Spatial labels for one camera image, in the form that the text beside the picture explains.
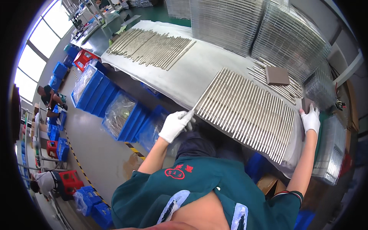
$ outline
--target blue bin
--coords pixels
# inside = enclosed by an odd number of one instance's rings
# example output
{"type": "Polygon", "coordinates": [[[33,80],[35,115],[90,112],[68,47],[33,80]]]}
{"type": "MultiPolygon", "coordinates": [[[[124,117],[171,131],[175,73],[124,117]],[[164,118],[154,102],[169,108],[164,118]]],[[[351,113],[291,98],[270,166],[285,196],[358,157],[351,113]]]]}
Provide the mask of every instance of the blue bin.
{"type": "Polygon", "coordinates": [[[57,78],[63,79],[67,71],[68,67],[66,67],[63,63],[58,61],[54,68],[53,73],[57,78]]]}
{"type": "Polygon", "coordinates": [[[51,76],[51,79],[49,81],[49,86],[51,86],[54,92],[57,92],[59,90],[59,87],[62,81],[63,81],[62,79],[57,78],[55,75],[51,76]]]}
{"type": "Polygon", "coordinates": [[[60,136],[59,127],[57,125],[52,125],[50,132],[50,141],[57,141],[60,136]]]}
{"type": "Polygon", "coordinates": [[[61,111],[59,119],[60,119],[59,130],[64,131],[65,122],[67,121],[67,113],[65,111],[61,111]]]}
{"type": "Polygon", "coordinates": [[[57,141],[56,154],[61,161],[68,160],[69,145],[68,140],[65,138],[59,138],[57,141]]]}
{"type": "Polygon", "coordinates": [[[88,65],[79,82],[88,81],[86,86],[77,85],[71,93],[73,105],[83,111],[98,117],[104,117],[109,103],[115,98],[120,88],[110,81],[101,71],[93,65],[88,65]],[[78,87],[84,87],[84,91],[77,100],[78,87]]]}
{"type": "Polygon", "coordinates": [[[91,201],[92,205],[97,205],[102,202],[102,199],[97,195],[96,191],[92,186],[84,186],[81,188],[86,194],[87,198],[91,201]]]}
{"type": "Polygon", "coordinates": [[[74,62],[74,58],[70,55],[67,55],[65,58],[64,58],[64,61],[63,61],[63,64],[70,68],[73,66],[73,62],[74,62]]]}
{"type": "Polygon", "coordinates": [[[157,105],[135,135],[135,140],[137,140],[147,152],[151,151],[159,137],[159,132],[162,127],[158,129],[156,129],[156,127],[163,125],[168,115],[169,112],[166,109],[161,105],[157,105]]]}
{"type": "Polygon", "coordinates": [[[151,95],[153,95],[153,96],[155,96],[155,97],[157,97],[157,98],[162,98],[162,94],[161,94],[159,91],[157,91],[157,90],[155,90],[155,89],[153,89],[153,88],[149,87],[148,85],[144,84],[143,82],[141,82],[141,86],[142,86],[142,87],[143,87],[147,92],[149,92],[149,94],[151,94],[151,95]]]}
{"type": "Polygon", "coordinates": [[[69,46],[69,48],[67,49],[67,54],[70,56],[71,59],[73,59],[72,62],[74,61],[78,53],[79,50],[73,45],[69,46]]]}
{"type": "Polygon", "coordinates": [[[129,113],[129,116],[120,130],[119,135],[116,137],[109,131],[106,126],[106,117],[104,117],[102,125],[115,140],[132,142],[135,140],[135,135],[137,134],[138,130],[149,116],[149,110],[124,91],[120,91],[111,103],[116,103],[117,100],[123,98],[122,96],[127,97],[130,101],[134,102],[135,105],[132,111],[129,113]]]}
{"type": "Polygon", "coordinates": [[[108,229],[113,226],[111,210],[105,203],[100,203],[92,208],[92,218],[103,229],[108,229]]]}

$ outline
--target white cloth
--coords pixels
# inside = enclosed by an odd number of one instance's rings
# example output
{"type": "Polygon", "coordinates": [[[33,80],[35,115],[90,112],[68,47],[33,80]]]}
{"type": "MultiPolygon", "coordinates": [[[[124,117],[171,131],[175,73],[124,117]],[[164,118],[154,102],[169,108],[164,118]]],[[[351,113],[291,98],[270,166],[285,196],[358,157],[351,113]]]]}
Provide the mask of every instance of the white cloth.
{"type": "Polygon", "coordinates": [[[187,126],[188,130],[192,130],[190,121],[195,122],[193,115],[193,110],[189,112],[180,111],[168,115],[159,136],[168,143],[172,143],[185,126],[187,126]]]}
{"type": "Polygon", "coordinates": [[[45,173],[35,173],[34,178],[36,179],[42,194],[45,196],[48,196],[49,191],[55,187],[54,174],[51,171],[45,173]]]}

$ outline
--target white glove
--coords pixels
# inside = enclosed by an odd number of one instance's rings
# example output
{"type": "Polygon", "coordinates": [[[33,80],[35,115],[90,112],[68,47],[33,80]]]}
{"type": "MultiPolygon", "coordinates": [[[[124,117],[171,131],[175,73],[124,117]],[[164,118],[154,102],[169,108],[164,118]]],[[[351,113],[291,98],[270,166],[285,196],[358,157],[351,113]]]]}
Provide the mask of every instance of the white glove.
{"type": "Polygon", "coordinates": [[[172,143],[183,129],[192,130],[192,124],[190,121],[195,122],[193,115],[193,110],[190,110],[189,112],[180,111],[168,115],[159,136],[168,143],[172,143]]]}
{"type": "Polygon", "coordinates": [[[314,109],[313,104],[311,104],[309,106],[308,114],[305,114],[304,110],[302,109],[300,109],[299,112],[300,112],[301,119],[303,121],[305,133],[307,134],[308,130],[314,130],[316,131],[317,136],[318,136],[319,127],[321,125],[321,123],[319,122],[318,108],[314,109]]]}

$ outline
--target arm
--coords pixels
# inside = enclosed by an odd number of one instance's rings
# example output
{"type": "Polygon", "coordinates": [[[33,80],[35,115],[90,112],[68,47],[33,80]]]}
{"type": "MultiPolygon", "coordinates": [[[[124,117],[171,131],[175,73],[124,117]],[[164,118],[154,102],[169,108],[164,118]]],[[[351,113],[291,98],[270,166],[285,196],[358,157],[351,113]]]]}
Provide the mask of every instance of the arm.
{"type": "Polygon", "coordinates": [[[159,137],[151,151],[149,151],[148,156],[139,167],[138,172],[152,174],[162,169],[168,145],[169,143],[167,141],[159,137]]]}
{"type": "Polygon", "coordinates": [[[317,108],[314,109],[312,104],[310,105],[308,114],[305,114],[302,109],[300,110],[300,114],[306,132],[306,142],[299,163],[286,190],[298,191],[304,196],[312,175],[320,122],[319,111],[317,108]]]}
{"type": "Polygon", "coordinates": [[[175,112],[167,116],[165,123],[159,133],[155,145],[152,147],[146,159],[139,167],[138,172],[152,174],[162,169],[163,160],[166,156],[167,146],[172,143],[179,133],[188,125],[191,130],[190,120],[193,122],[194,111],[175,112]]]}
{"type": "Polygon", "coordinates": [[[52,99],[53,99],[55,93],[54,93],[53,90],[50,90],[50,94],[51,94],[51,97],[50,97],[49,107],[51,108],[51,102],[52,102],[52,99]]]}

